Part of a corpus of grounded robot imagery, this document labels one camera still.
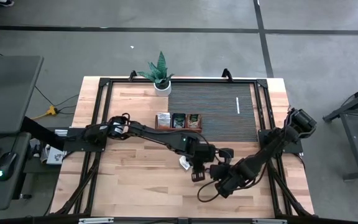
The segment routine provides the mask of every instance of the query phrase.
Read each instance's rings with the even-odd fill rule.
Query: potted plant
[[[171,93],[171,77],[174,74],[167,75],[167,64],[162,52],[158,58],[157,66],[149,62],[150,72],[138,72],[139,75],[148,78],[154,83],[157,96],[168,96]]]

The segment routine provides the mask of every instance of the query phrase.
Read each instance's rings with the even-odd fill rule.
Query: white pot
[[[171,93],[171,90],[172,90],[172,88],[171,88],[171,81],[169,81],[168,87],[166,87],[166,88],[163,89],[163,90],[160,90],[159,88],[157,88],[157,87],[155,86],[155,83],[154,83],[154,89],[155,89],[155,94],[156,94],[157,96],[168,96],[168,95]]]

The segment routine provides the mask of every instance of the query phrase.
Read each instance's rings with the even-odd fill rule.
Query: shoe
[[[11,7],[15,4],[13,0],[0,0],[0,6]]]

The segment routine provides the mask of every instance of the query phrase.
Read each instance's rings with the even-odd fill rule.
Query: white label
[[[185,168],[185,170],[188,170],[190,168],[189,162],[186,161],[186,156],[181,156],[179,158],[180,165]]]
[[[114,122],[112,125],[120,125],[120,123]],[[124,132],[124,127],[122,125],[116,126],[116,128],[114,128],[114,131],[122,134]]]

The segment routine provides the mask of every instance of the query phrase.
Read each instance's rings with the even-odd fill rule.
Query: computer mouse
[[[0,181],[9,180],[15,168],[15,152],[4,153],[0,158]]]

